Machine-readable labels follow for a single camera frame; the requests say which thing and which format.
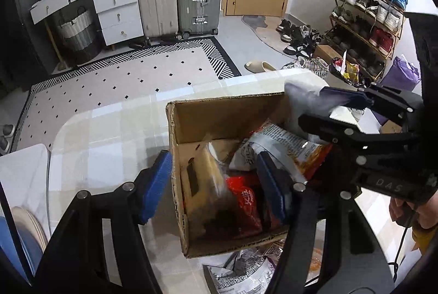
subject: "purple plastic bag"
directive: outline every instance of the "purple plastic bag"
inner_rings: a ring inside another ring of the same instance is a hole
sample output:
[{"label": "purple plastic bag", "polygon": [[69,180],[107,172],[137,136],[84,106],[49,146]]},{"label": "purple plastic bag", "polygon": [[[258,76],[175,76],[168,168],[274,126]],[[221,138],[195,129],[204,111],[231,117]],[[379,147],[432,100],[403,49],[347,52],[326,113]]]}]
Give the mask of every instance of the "purple plastic bag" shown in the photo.
[{"label": "purple plastic bag", "polygon": [[[403,89],[405,91],[413,91],[415,86],[421,81],[419,70],[402,54],[396,57],[393,65],[379,83],[382,86]],[[373,111],[374,116],[380,125],[388,121],[387,118]]]}]

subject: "checkered tablecloth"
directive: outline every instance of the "checkered tablecloth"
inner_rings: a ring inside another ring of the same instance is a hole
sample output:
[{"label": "checkered tablecloth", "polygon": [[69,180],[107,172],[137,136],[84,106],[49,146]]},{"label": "checkered tablecloth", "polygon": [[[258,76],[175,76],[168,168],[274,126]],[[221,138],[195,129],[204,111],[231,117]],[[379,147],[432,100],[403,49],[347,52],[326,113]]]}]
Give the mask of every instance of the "checkered tablecloth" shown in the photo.
[{"label": "checkered tablecloth", "polygon": [[[120,184],[134,180],[142,169],[151,166],[160,150],[168,149],[165,111],[168,102],[279,92],[284,90],[284,82],[289,79],[302,80],[319,88],[327,85],[310,71],[288,69],[187,86],[75,115],[61,128],[53,143],[49,174],[52,231],[79,190],[87,189],[92,194],[113,191]],[[338,110],[338,117],[355,123],[345,108]],[[392,248],[392,241],[380,238],[380,232],[387,234],[387,221],[382,218],[383,214],[388,213],[385,200],[380,195],[367,194],[360,197],[364,198],[361,206],[367,217],[376,216],[380,219],[376,224],[376,228],[379,228],[376,233],[382,244]],[[201,264],[222,264],[225,262],[224,256],[194,260],[187,260],[183,256],[170,185],[156,215],[145,226],[141,226],[141,232],[163,292],[209,292]],[[108,223],[105,224],[104,237],[108,242]],[[110,279],[120,283],[111,246],[108,250],[106,248],[106,253]]]}]

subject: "doormat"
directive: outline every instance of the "doormat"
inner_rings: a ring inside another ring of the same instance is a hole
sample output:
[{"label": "doormat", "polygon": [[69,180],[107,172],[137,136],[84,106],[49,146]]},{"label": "doormat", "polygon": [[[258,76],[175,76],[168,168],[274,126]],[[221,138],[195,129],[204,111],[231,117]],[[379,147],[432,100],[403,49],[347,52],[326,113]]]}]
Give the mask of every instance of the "doormat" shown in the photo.
[{"label": "doormat", "polygon": [[240,75],[214,37],[150,46],[88,63],[31,87],[11,152],[38,143],[50,150],[62,125],[76,113]]},{"label": "doormat", "polygon": [[287,56],[286,53],[283,53],[283,50],[289,44],[281,41],[280,33],[275,30],[281,23],[280,17],[244,15],[242,21],[254,31],[260,41]]}]

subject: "red sneaker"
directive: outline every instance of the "red sneaker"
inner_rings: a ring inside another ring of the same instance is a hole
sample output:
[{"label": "red sneaker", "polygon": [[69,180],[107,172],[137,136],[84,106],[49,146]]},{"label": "red sneaker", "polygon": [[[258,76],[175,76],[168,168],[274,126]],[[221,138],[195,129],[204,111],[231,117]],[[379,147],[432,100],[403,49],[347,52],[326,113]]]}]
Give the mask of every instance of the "red sneaker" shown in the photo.
[{"label": "red sneaker", "polygon": [[378,29],[377,27],[374,27],[374,29],[371,31],[371,37],[370,37],[370,43],[378,47],[380,44],[380,41],[382,40],[382,34],[384,31],[382,29]]},{"label": "red sneaker", "polygon": [[380,33],[381,42],[379,51],[382,52],[385,56],[389,55],[389,52],[393,49],[394,39],[393,36],[385,31]]}]

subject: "yellow sleeve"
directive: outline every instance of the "yellow sleeve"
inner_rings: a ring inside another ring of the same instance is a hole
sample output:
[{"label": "yellow sleeve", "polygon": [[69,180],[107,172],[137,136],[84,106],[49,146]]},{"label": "yellow sleeve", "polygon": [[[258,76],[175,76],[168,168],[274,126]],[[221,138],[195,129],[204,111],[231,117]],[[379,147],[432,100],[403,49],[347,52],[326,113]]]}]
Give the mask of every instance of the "yellow sleeve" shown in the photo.
[{"label": "yellow sleeve", "polygon": [[412,238],[417,243],[422,255],[426,252],[437,229],[438,225],[427,230],[423,229],[418,222],[415,222],[412,226]]}]

